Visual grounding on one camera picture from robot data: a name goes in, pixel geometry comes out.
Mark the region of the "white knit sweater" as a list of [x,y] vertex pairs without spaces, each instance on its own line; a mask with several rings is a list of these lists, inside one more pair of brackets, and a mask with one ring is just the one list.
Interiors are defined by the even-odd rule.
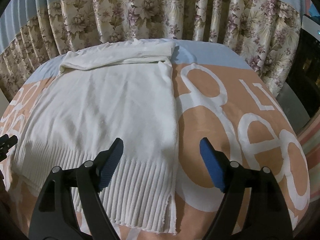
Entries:
[[76,168],[120,138],[123,156],[100,194],[109,219],[175,233],[175,46],[134,40],[68,52],[31,111],[12,169],[38,191],[54,166]]

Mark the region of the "pink striped bedsheet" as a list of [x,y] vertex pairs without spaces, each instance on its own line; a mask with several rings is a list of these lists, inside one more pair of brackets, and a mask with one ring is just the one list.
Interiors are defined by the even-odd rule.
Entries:
[[298,140],[306,156],[310,178],[310,202],[319,199],[320,181],[320,115],[319,111],[298,135]]

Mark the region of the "orange and blue lettered blanket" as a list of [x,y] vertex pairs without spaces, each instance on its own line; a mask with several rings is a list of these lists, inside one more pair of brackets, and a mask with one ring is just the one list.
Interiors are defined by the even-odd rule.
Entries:
[[244,167],[264,166],[276,176],[293,226],[310,202],[305,154],[277,100],[251,68],[220,44],[177,41],[171,58],[179,119],[176,234],[116,225],[121,239],[201,239],[223,195],[200,156],[207,137]]

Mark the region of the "dark appliance with light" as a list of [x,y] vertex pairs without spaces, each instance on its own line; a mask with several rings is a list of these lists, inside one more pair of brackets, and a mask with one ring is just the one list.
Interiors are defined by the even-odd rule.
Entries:
[[303,15],[298,47],[286,82],[306,112],[319,111],[319,23]]

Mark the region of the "floral and blue curtain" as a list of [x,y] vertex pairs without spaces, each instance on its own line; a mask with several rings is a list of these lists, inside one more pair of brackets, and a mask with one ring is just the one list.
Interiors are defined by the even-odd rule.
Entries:
[[298,46],[303,0],[11,0],[1,15],[1,91],[43,63],[133,38],[220,43],[278,95]]

